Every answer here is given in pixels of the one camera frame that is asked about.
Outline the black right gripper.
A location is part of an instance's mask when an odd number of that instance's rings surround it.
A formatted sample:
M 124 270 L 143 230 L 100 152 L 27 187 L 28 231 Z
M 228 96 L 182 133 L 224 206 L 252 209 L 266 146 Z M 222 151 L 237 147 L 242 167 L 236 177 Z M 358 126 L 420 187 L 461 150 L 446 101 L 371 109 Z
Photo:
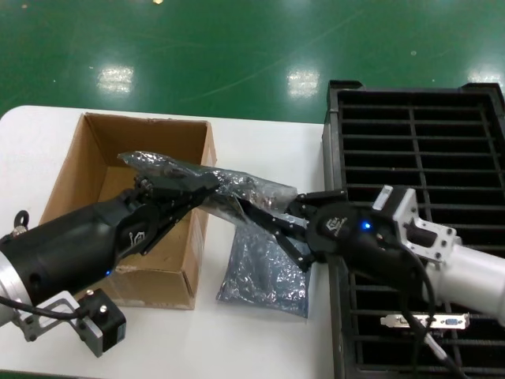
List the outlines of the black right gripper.
M 421 289 L 424 265 L 399 241 L 393 223 L 351 205 L 331 205 L 347 200 L 347 192 L 337 189 L 301 193 L 283 212 L 269 212 L 243 199 L 238 203 L 245 216 L 271 234 L 302 272 L 316 258 L 302 253 L 293 240 L 307 242 L 314 254 L 326 259 L 341 257 L 351 272 L 369 280 L 394 289 Z M 304 216 L 313 214 L 307 229 Z

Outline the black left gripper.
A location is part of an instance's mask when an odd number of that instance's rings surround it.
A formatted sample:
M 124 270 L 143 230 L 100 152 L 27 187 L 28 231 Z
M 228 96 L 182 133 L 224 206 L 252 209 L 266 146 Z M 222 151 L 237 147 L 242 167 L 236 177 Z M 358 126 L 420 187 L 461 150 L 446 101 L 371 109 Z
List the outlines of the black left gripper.
M 125 257 L 147 255 L 219 187 L 212 173 L 138 175 L 133 194 L 125 191 L 10 237 L 1 251 L 38 305 L 61 291 L 82 291 Z

